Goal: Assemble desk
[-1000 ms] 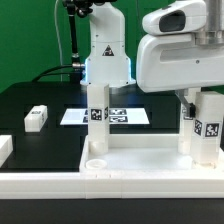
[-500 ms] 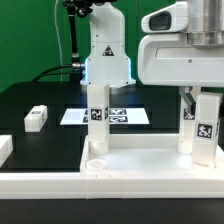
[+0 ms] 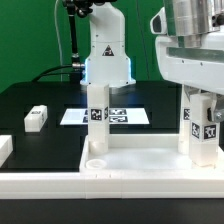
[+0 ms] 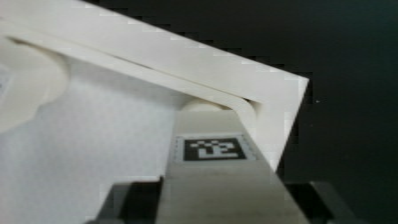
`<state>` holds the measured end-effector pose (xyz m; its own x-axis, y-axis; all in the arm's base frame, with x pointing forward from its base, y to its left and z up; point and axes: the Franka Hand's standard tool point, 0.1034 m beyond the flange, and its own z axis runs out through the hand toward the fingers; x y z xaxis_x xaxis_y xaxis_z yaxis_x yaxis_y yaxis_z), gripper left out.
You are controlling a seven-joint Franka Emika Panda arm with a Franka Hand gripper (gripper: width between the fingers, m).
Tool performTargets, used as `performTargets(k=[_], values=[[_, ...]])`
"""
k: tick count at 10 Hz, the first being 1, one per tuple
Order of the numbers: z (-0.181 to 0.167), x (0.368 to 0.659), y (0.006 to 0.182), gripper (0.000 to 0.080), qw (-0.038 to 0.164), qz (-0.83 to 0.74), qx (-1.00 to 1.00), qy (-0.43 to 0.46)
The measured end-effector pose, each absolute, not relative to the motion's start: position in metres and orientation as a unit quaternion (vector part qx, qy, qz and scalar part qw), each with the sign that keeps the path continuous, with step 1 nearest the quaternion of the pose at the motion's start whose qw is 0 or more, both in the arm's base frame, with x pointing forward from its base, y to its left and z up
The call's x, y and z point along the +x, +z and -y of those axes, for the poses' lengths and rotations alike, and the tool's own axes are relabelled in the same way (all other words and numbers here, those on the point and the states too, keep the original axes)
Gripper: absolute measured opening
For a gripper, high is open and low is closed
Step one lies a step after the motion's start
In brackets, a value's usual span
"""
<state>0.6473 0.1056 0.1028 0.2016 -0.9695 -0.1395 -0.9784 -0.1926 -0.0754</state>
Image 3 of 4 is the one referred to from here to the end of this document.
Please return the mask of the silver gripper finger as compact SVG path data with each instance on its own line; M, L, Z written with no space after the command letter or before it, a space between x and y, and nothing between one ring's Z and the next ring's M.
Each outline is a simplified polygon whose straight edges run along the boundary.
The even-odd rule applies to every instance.
M224 95L211 95L211 106L207 109L207 116L210 122L220 123L224 121Z

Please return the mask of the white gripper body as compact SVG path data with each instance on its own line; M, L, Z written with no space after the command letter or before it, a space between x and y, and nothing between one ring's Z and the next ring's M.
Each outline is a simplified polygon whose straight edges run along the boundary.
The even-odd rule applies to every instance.
M163 0L150 28L165 80L224 95L224 0Z

